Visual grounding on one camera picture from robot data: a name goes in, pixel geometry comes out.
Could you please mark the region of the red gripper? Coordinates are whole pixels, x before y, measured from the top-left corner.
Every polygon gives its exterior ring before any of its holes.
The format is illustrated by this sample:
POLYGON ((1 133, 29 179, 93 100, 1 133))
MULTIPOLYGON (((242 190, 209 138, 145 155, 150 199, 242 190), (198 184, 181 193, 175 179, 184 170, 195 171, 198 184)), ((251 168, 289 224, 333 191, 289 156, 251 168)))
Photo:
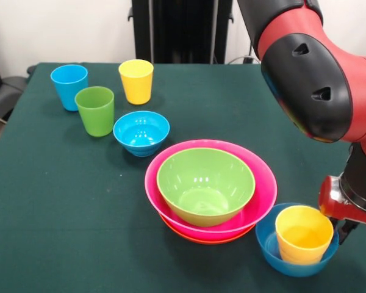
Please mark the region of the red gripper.
POLYGON ((326 176, 320 187, 318 198, 320 212, 328 217, 332 227, 337 228, 339 220, 345 220, 338 228, 339 244, 343 244, 357 223, 366 225, 366 211, 349 200, 340 187, 340 177, 326 176))

